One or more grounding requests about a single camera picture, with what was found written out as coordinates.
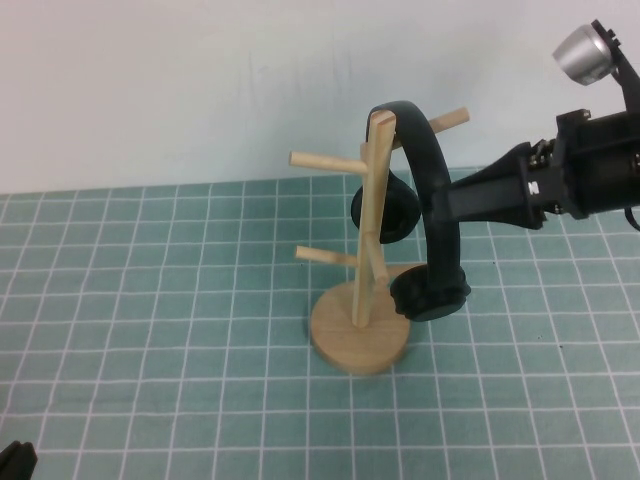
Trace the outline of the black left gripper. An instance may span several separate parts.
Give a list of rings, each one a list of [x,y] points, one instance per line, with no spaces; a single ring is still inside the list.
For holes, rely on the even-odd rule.
[[[31,442],[11,442],[0,455],[0,480],[30,480],[37,461]]]

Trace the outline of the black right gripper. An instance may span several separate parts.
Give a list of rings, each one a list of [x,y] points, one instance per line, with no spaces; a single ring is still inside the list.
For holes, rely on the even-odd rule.
[[[585,219],[639,205],[639,115],[626,111],[593,119],[586,110],[556,118],[557,135],[537,153],[545,164],[527,174],[530,142],[461,182],[444,168],[432,172],[432,225],[456,230],[494,222],[539,230],[545,213]]]

